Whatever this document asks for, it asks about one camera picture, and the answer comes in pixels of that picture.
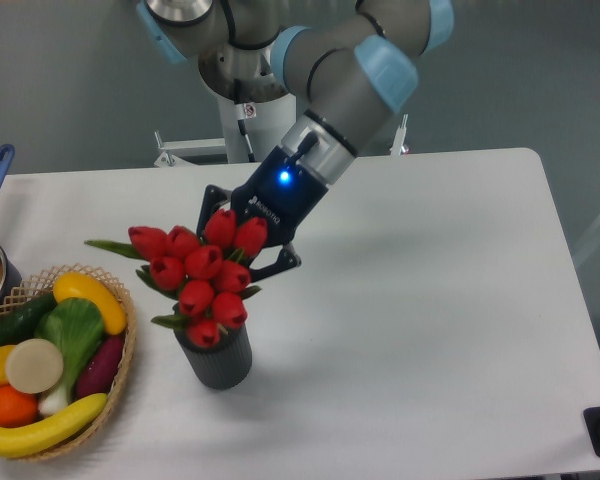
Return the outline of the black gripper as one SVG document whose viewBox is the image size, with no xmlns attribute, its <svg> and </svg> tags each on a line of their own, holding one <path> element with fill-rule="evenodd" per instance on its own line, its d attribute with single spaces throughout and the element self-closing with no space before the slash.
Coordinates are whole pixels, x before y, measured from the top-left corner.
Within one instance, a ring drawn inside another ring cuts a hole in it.
<svg viewBox="0 0 600 480">
<path fill-rule="evenodd" d="M 266 221 L 265 247 L 283 245 L 273 263 L 259 269 L 249 268 L 252 282 L 271 278 L 302 264 L 290 242 L 298 226 L 328 191 L 321 180 L 300 164 L 307 152 L 307 149 L 298 149 L 287 154 L 281 147 L 276 147 L 249 179 L 233 191 L 217 185 L 207 185 L 204 190 L 196 227 L 199 237 L 203 236 L 208 221 L 217 211 L 232 209 L 239 225 L 251 218 Z"/>
</svg>

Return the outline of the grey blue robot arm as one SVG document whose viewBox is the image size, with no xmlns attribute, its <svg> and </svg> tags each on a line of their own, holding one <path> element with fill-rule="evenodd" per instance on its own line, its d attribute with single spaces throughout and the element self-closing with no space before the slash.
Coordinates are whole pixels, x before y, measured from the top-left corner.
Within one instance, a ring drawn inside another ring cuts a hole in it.
<svg viewBox="0 0 600 480">
<path fill-rule="evenodd" d="M 252 163 L 241 186 L 205 190 L 200 222 L 229 205 L 261 218 L 276 261 L 259 281 L 299 265 L 301 222 L 404 107 L 418 84 L 414 59 L 447 41 L 448 1 L 359 1 L 341 24 L 284 27 L 276 1 L 141 1 L 137 14 L 173 63 L 195 60 L 215 96 L 224 150 Z"/>
</svg>

